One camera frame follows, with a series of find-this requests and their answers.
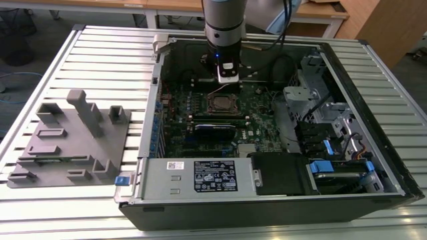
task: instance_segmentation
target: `slotted metal platform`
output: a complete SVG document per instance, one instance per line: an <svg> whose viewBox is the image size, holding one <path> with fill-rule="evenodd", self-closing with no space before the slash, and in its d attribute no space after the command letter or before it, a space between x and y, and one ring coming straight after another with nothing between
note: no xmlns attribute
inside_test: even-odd
<svg viewBox="0 0 427 240"><path fill-rule="evenodd" d="M37 126L40 103L65 101L84 89L100 109L132 110L121 171L136 168L155 61L156 33L201 36L199 31L87 26L73 30L0 145L0 239L311 239L420 240L427 236L427 199L380 210L346 223L212 230L139 231L113 201L116 186L11 189L8 175ZM275 36L249 34L249 38ZM410 172L427 194L427 116L368 45L356 40L287 37L330 43Z"/></svg>

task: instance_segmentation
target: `wire bundle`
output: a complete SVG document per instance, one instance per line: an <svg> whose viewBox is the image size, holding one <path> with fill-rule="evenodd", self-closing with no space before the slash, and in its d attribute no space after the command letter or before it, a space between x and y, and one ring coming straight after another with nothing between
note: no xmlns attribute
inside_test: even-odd
<svg viewBox="0 0 427 240"><path fill-rule="evenodd" d="M1 75L0 79L7 77L7 76L11 76L11 75L37 75L40 78L43 78L43 75L40 73L36 73L36 72L11 72L11 73L7 73L7 74ZM25 102L27 101L5 101L5 100L0 100L0 103L5 103L5 104L23 104Z"/></svg>

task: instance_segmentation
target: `white label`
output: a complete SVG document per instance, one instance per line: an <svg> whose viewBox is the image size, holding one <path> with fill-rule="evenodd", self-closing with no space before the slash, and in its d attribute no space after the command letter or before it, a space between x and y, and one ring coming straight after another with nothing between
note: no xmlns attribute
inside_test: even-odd
<svg viewBox="0 0 427 240"><path fill-rule="evenodd" d="M125 7L131 7L131 8L143 8L144 6L140 4L124 4Z"/></svg>
<svg viewBox="0 0 427 240"><path fill-rule="evenodd" d="M232 63L232 62L223 63L223 64L221 64L221 67L223 67L224 69L233 69L233 63Z"/></svg>
<svg viewBox="0 0 427 240"><path fill-rule="evenodd" d="M332 15L332 16L331 16L331 18L332 18L332 19L346 19L347 17L346 17L346 16L336 16L336 15Z"/></svg>
<svg viewBox="0 0 427 240"><path fill-rule="evenodd" d="M165 169L167 170L183 170L184 169L184 162L183 161L168 161Z"/></svg>

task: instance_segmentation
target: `metal bracket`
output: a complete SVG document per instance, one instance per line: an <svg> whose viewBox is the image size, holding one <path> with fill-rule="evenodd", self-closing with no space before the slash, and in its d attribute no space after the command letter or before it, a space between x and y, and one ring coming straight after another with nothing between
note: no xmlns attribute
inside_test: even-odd
<svg viewBox="0 0 427 240"><path fill-rule="evenodd" d="M156 34L152 40L152 50L155 54L159 54L165 51L165 46L169 44L169 35L168 34Z"/></svg>
<svg viewBox="0 0 427 240"><path fill-rule="evenodd" d="M255 186L260 188L263 186L262 172L259 169L252 170Z"/></svg>
<svg viewBox="0 0 427 240"><path fill-rule="evenodd" d="M85 28L87 28L85 24L75 24L72 26L72 30L76 30L76 31L83 31Z"/></svg>

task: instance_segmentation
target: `warning label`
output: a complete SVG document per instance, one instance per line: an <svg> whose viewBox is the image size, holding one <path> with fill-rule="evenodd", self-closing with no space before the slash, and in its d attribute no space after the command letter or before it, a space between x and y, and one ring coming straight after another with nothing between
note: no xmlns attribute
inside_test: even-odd
<svg viewBox="0 0 427 240"><path fill-rule="evenodd" d="M197 193L237 191L235 161L195 161L193 190Z"/></svg>

